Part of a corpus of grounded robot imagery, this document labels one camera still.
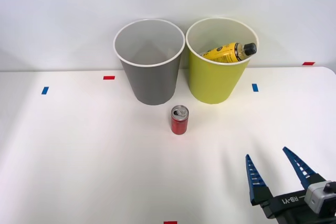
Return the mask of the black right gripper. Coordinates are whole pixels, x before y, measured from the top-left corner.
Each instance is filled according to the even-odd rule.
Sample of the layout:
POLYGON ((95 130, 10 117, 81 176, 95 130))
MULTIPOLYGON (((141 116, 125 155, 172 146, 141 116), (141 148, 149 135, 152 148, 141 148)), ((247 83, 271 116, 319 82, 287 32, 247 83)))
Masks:
MULTIPOLYGON (((312 184, 326 181, 289 148, 284 147, 282 150, 305 190, 312 184)), ((311 210, 304 200, 305 191, 296 191, 273 198, 269 187, 248 154, 245 156, 245 162, 250 203, 253 206, 261 204, 268 219, 276 219, 278 223, 284 224, 335 223, 335 212, 331 216, 319 217, 311 210)))

